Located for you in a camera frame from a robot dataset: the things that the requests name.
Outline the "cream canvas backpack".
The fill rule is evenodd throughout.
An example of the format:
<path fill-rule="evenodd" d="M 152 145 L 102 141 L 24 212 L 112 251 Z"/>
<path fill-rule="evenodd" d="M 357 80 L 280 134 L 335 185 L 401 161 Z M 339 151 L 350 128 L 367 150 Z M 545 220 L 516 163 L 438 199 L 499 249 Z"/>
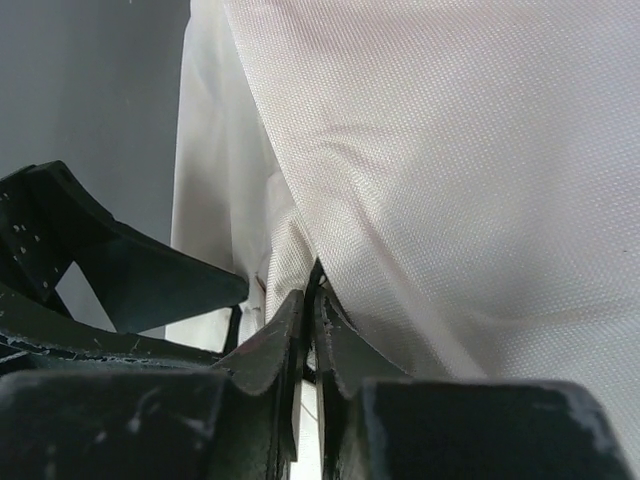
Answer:
<path fill-rule="evenodd" d="M 172 244 L 419 374 L 639 393 L 635 1 L 194 1 Z"/>

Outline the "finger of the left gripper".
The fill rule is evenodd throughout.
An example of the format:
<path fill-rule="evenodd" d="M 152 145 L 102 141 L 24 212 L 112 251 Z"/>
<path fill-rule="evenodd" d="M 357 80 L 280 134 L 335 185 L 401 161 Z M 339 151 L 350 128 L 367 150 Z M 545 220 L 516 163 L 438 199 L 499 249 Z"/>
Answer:
<path fill-rule="evenodd" d="M 2 178 L 2 282 L 66 314 L 56 286 L 72 264 L 119 333 L 233 308 L 248 297 L 243 278 L 116 220 L 62 161 Z"/>
<path fill-rule="evenodd" d="M 1 286 L 1 371 L 205 369 L 218 353 L 82 324 Z"/>

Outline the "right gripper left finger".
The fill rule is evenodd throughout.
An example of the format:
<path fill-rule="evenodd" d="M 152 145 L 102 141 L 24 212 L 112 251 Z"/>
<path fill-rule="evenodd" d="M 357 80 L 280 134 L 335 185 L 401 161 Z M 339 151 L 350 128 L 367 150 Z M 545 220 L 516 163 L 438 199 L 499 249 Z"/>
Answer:
<path fill-rule="evenodd" d="M 289 292 L 271 321 L 213 366 L 249 397 L 275 391 L 268 430 L 290 462 L 297 460 L 299 444 L 303 310 L 304 293 Z"/>

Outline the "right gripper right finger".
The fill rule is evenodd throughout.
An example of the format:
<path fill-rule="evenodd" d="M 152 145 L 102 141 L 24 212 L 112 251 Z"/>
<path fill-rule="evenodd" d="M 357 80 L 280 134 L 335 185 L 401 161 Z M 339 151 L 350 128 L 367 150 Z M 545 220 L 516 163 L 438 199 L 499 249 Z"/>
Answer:
<path fill-rule="evenodd" d="M 340 397 L 354 397 L 365 379 L 409 378 L 359 334 L 337 298 L 326 289 L 316 294 L 313 320 L 317 366 Z"/>

